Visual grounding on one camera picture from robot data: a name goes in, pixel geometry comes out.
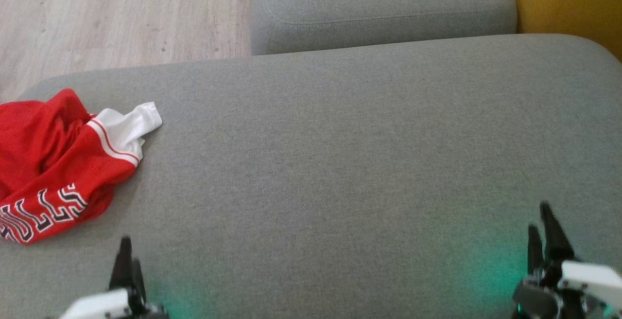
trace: red fabric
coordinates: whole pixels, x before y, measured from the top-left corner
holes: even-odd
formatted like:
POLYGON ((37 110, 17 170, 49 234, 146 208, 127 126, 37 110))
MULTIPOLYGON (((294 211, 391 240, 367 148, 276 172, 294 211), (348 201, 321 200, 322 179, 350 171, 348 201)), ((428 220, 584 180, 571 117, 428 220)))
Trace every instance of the red fabric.
POLYGON ((20 244, 100 215, 136 169, 107 155, 70 89, 0 105, 0 236, 20 244))

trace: stitching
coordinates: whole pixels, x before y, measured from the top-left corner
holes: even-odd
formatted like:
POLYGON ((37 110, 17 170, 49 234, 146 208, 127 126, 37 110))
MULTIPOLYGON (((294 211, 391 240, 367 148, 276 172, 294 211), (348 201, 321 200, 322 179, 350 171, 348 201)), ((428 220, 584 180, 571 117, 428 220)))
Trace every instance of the stitching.
POLYGON ((365 18, 340 18, 336 20, 321 20, 321 21, 289 21, 284 20, 283 18, 277 18, 276 15, 271 11, 271 9, 267 6, 266 0, 261 0, 261 4, 264 7, 264 11, 267 12, 267 15, 275 20, 276 22, 284 25, 315 25, 315 24, 334 24, 334 25, 342 25, 342 24, 357 24, 357 23, 367 23, 367 22, 375 22, 376 20, 394 20, 394 19, 407 19, 407 18, 427 18, 430 16, 439 16, 439 15, 462 15, 462 14, 474 14, 474 13, 487 13, 502 9, 506 7, 512 0, 506 0, 504 3, 499 5, 498 7, 493 7, 489 9, 475 10, 475 11, 442 11, 439 13, 421 13, 421 14, 400 14, 400 15, 390 15, 390 16, 371 16, 365 18))

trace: gray ottoman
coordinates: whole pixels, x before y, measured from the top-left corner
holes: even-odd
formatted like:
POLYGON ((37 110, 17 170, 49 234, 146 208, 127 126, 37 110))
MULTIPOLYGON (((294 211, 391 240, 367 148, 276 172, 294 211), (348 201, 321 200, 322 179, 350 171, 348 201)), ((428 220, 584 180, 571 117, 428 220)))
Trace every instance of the gray ottoman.
POLYGON ((173 319, 508 319, 527 224, 622 269, 622 66, 564 35, 454 38, 94 71, 89 111, 164 124, 110 208, 0 242, 0 317, 105 288, 132 236, 173 319))
POLYGON ((251 0, 253 55, 514 33, 514 0, 251 0))

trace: white robot part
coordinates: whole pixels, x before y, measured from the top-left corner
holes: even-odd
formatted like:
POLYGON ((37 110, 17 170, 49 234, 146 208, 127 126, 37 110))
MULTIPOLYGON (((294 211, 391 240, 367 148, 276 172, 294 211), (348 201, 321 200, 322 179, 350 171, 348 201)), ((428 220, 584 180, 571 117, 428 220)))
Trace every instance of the white robot part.
POLYGON ((65 311, 60 319, 117 319, 129 314, 127 290, 118 290, 82 297, 65 311))
POLYGON ((622 277, 610 266, 564 261, 557 288, 583 291, 606 303, 611 315, 622 318, 622 277))

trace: yellow fabric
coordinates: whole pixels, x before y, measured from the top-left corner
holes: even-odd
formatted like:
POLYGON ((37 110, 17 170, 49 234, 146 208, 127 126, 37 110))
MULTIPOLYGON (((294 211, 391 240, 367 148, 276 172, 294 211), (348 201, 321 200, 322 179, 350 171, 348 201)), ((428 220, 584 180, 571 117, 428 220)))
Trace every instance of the yellow fabric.
POLYGON ((622 0, 516 0, 519 33, 589 38, 622 61, 622 0))

